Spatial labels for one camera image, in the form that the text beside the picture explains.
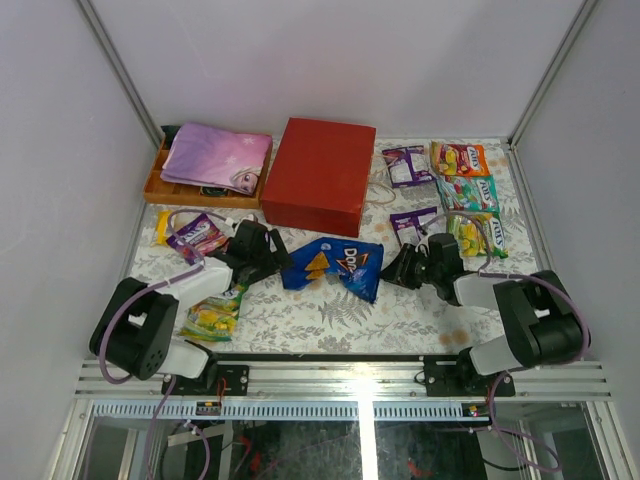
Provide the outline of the blue Doritos chips bag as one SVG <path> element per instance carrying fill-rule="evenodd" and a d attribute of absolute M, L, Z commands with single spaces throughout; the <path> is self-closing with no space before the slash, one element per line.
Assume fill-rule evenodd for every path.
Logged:
<path fill-rule="evenodd" d="M 302 290 L 329 275 L 359 299 L 375 303 L 384 258 L 381 244 L 321 237 L 290 256 L 293 266 L 281 272 L 286 290 Z"/>

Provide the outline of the green yellow candy bag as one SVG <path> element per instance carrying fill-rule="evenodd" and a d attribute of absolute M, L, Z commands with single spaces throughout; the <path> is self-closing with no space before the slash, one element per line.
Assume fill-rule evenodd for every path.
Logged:
<path fill-rule="evenodd" d="M 486 256 L 507 258 L 506 236 L 497 213 L 469 212 L 447 219 L 447 232 L 452 234 L 464 257 Z"/>

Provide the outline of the purple Fox's berries candy bag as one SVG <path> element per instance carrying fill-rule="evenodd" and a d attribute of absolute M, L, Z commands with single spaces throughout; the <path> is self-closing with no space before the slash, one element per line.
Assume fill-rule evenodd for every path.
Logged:
<path fill-rule="evenodd" d="M 177 234 L 183 239 L 183 242 L 179 242 L 177 237 L 172 235 L 166 240 L 166 243 L 179 253 L 189 265 L 194 265 L 198 261 L 198 257 L 189 248 L 189 245 L 203 257 L 206 257 L 209 253 L 223 247 L 228 241 L 228 238 L 206 214 L 199 214 L 180 228 Z"/>

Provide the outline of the green blue snack packet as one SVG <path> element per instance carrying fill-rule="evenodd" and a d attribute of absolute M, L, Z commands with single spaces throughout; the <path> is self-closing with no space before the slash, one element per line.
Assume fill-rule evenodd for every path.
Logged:
<path fill-rule="evenodd" d="M 230 342 L 247 290 L 246 285 L 237 284 L 190 307 L 179 334 L 205 342 Z"/>

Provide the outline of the red brown paper bag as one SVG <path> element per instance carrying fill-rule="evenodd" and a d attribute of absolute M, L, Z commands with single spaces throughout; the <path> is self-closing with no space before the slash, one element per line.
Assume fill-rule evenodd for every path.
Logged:
<path fill-rule="evenodd" d="M 371 126 L 291 117 L 261 197 L 266 221 L 357 237 L 375 140 Z"/>

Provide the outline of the teal Fox's mint candy bag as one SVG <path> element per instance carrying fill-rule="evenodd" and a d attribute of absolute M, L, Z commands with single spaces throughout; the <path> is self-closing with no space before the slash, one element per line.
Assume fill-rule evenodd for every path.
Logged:
<path fill-rule="evenodd" d="M 499 213 L 500 205 L 492 176 L 441 176 L 436 186 L 446 210 Z"/>

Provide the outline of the orange Fox's fruits candy bag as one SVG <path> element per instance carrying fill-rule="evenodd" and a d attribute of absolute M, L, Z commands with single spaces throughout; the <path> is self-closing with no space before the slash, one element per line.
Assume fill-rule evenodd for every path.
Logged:
<path fill-rule="evenodd" d="M 432 142 L 430 160 L 437 175 L 479 177 L 490 174 L 485 149 L 480 144 Z"/>

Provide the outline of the yellow snack packet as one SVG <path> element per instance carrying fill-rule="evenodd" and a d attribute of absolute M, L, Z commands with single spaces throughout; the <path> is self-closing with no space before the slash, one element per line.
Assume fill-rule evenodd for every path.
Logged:
<path fill-rule="evenodd" d="M 171 210 L 161 210 L 157 213 L 156 224 L 154 228 L 154 234 L 152 237 L 152 244 L 159 246 L 167 246 L 168 239 L 171 234 L 169 233 L 169 217 L 171 216 Z"/>

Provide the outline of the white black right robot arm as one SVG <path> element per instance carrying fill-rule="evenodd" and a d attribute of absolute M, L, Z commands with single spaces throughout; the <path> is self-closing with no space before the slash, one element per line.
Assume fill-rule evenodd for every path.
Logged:
<path fill-rule="evenodd" d="M 456 356 L 424 359 L 422 383 L 431 397 L 511 396 L 514 389 L 506 383 L 511 373 L 567 364 L 582 357 L 591 342 L 582 314 L 555 272 L 471 271 L 448 233 L 431 235 L 419 246 L 403 245 L 380 277 L 410 290 L 432 289 L 454 307 L 499 314 L 503 335 Z"/>

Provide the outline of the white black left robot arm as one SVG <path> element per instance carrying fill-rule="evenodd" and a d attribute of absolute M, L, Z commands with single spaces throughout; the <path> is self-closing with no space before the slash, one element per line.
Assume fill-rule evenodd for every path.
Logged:
<path fill-rule="evenodd" d="M 182 394 L 208 394 L 219 381 L 216 355 L 173 337 L 180 313 L 236 285 L 251 286 L 293 265 L 278 230 L 242 220 L 221 251 L 156 284 L 121 280 L 89 341 L 103 378 L 112 385 L 169 375 Z"/>

